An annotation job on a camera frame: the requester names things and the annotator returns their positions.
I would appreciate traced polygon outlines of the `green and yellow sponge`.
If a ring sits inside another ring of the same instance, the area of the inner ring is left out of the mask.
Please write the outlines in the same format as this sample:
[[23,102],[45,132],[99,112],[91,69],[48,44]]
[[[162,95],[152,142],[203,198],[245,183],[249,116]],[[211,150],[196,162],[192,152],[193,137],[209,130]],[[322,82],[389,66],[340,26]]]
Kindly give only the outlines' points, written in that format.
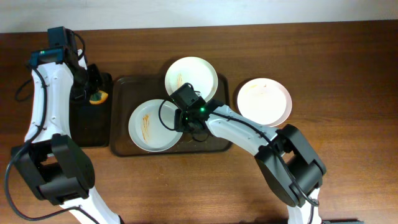
[[89,102],[92,105],[100,105],[108,99],[108,94],[103,90],[98,90],[90,96]]

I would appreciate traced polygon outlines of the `pale blue plate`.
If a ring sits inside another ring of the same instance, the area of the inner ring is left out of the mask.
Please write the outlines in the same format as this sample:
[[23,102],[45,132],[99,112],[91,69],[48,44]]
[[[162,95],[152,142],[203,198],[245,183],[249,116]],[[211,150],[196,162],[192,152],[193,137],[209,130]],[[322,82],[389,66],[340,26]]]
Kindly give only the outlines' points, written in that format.
[[164,127],[159,119],[163,100],[154,99],[140,104],[131,114],[128,131],[133,143],[147,152],[162,152],[179,142],[181,132]]

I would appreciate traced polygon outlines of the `white plate with sauce streak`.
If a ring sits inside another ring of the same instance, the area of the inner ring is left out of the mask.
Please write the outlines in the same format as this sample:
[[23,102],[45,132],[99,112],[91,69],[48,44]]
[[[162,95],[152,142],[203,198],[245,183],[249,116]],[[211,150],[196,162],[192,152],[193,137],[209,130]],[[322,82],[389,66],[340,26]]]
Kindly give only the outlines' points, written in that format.
[[279,82],[269,78],[255,78],[238,91],[236,106],[247,119],[266,126],[278,126],[292,112],[292,98]]

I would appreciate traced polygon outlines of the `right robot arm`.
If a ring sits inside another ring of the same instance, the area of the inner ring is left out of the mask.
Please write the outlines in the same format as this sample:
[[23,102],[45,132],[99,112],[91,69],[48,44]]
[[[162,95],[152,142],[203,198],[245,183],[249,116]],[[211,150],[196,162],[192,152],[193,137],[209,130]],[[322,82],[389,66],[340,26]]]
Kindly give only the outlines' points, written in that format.
[[299,129],[257,124],[218,100],[205,101],[189,83],[170,97],[177,106],[176,131],[208,133],[252,154],[269,188],[287,205],[289,223],[322,223],[318,195],[326,166]]

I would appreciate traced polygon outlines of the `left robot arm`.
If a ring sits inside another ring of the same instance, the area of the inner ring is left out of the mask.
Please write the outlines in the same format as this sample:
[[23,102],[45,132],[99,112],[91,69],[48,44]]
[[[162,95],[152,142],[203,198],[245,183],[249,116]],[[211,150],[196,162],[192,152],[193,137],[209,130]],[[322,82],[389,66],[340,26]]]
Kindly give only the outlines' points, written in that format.
[[109,143],[113,79],[88,64],[81,36],[65,27],[47,31],[49,47],[29,59],[34,99],[29,130],[12,148],[15,167],[39,200],[60,206],[81,223],[121,223],[95,188],[84,147]]

